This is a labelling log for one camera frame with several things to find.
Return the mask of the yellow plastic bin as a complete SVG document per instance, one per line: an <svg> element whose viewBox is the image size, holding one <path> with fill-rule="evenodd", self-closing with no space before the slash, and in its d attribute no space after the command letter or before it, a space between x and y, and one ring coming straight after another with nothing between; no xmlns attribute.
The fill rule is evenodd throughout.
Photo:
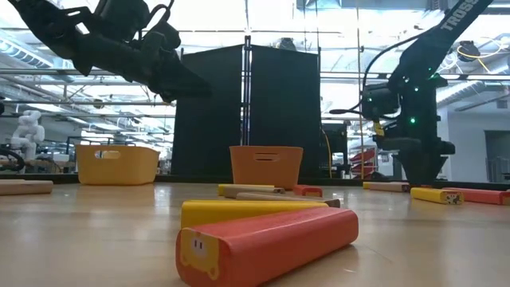
<svg viewBox="0 0 510 287"><path fill-rule="evenodd" d="M155 181L159 152L149 147L78 145L76 161L82 184L137 186Z"/></svg>

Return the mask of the plain wooden block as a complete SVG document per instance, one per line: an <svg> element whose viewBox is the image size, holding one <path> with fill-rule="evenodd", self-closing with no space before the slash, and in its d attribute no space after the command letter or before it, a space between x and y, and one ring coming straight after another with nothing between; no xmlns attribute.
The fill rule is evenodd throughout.
<svg viewBox="0 0 510 287"><path fill-rule="evenodd" d="M46 180L0 179L0 195L51 194L53 182Z"/></svg>
<svg viewBox="0 0 510 287"><path fill-rule="evenodd" d="M235 187L235 185L232 185L224 188L223 197L235 199L240 193L283 194L285 193L285 189L280 187L254 187L254 185L251 185L251 187Z"/></svg>
<svg viewBox="0 0 510 287"><path fill-rule="evenodd" d="M277 193L257 193L257 192L241 192L235 197L238 200L255 200L255 201L310 201L326 203L329 207L340 208L339 199L325 199L322 197L300 196L300 195L284 195Z"/></svg>
<svg viewBox="0 0 510 287"><path fill-rule="evenodd" d="M369 182L367 189L373 191L389 191L389 192L410 192L410 185L408 183L391 182L391 183L377 183Z"/></svg>

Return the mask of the black partition panel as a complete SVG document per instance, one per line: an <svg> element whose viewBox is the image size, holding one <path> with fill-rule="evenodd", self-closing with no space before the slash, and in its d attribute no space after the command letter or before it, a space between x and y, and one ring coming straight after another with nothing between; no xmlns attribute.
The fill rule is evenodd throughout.
<svg viewBox="0 0 510 287"><path fill-rule="evenodd" d="M235 45L183 57L212 95L177 100L172 175L231 176L230 147L241 142L241 51Z"/></svg>
<svg viewBox="0 0 510 287"><path fill-rule="evenodd" d="M320 174L320 73L313 53L252 47L249 143L304 149L300 176Z"/></svg>

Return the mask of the black aluminium table frame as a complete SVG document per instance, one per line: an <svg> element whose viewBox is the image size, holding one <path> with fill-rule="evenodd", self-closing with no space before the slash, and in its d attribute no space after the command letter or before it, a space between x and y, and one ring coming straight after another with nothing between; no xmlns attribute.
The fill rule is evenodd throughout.
<svg viewBox="0 0 510 287"><path fill-rule="evenodd" d="M55 184L79 183L78 174L2 174L0 179L25 179L25 180L51 180ZM157 175L156 183L232 183L231 178L214 176L179 176L179 175ZM335 186L335 187L361 187L362 181L357 179L327 179L327 178L300 178L299 184L313 186ZM485 189L494 191L506 191L510 189L510 183L470 183L435 181L434 188L459 187L472 189Z"/></svg>

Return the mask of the black equipment cart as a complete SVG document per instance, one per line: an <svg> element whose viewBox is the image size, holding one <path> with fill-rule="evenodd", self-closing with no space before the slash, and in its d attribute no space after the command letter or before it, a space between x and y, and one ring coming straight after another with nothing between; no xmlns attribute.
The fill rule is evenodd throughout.
<svg viewBox="0 0 510 287"><path fill-rule="evenodd" d="M347 153L347 125L322 124L325 148L328 153L326 167L330 178L342 178L350 171Z"/></svg>

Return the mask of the white humanoid robot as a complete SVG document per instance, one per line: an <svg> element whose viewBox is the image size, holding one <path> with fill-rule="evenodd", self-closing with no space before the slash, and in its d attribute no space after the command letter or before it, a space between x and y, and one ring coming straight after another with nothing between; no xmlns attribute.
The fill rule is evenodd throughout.
<svg viewBox="0 0 510 287"><path fill-rule="evenodd" d="M26 110L18 117L18 127L11 136L10 145L21 149L25 160L36 159L37 144L45 139L45 128L39 124L41 113L37 110Z"/></svg>

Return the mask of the red wooden block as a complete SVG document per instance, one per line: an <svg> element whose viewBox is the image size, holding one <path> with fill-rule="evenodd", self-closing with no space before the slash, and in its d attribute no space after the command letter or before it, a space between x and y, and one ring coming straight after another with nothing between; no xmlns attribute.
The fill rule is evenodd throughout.
<svg viewBox="0 0 510 287"><path fill-rule="evenodd" d="M460 191L466 202L510 206L510 191L493 191L457 187L445 187L447 191Z"/></svg>
<svg viewBox="0 0 510 287"><path fill-rule="evenodd" d="M258 287L354 242L352 210L313 207L178 232L175 264L190 287Z"/></svg>
<svg viewBox="0 0 510 287"><path fill-rule="evenodd" d="M321 187L309 185L295 185L292 189L295 195L308 196L308 197L322 197L323 190Z"/></svg>

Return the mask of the red stacked bins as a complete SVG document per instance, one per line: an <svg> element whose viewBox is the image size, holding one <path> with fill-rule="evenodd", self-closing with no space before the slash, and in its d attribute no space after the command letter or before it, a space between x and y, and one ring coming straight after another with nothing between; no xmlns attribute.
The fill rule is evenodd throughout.
<svg viewBox="0 0 510 287"><path fill-rule="evenodd" d="M350 158L351 175L354 179L370 179L377 171L377 153L375 147L361 150L355 149L355 155Z"/></svg>

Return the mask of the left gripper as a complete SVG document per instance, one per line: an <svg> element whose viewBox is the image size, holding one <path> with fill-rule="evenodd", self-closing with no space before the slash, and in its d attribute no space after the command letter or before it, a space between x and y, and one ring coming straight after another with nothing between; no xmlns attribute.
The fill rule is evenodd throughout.
<svg viewBox="0 0 510 287"><path fill-rule="evenodd" d="M149 33L141 41L124 43L91 33L78 38L73 65L83 75L97 67L126 81L147 85L170 103L181 98L205 98L212 95L210 84L190 71L177 53L166 50L161 33Z"/></svg>

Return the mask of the orange plastic bin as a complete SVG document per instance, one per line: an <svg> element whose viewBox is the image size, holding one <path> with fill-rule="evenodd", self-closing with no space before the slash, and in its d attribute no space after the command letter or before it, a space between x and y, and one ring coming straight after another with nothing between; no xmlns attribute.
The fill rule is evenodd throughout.
<svg viewBox="0 0 510 287"><path fill-rule="evenodd" d="M235 184L273 185L291 190L298 183L302 147L231 146Z"/></svg>

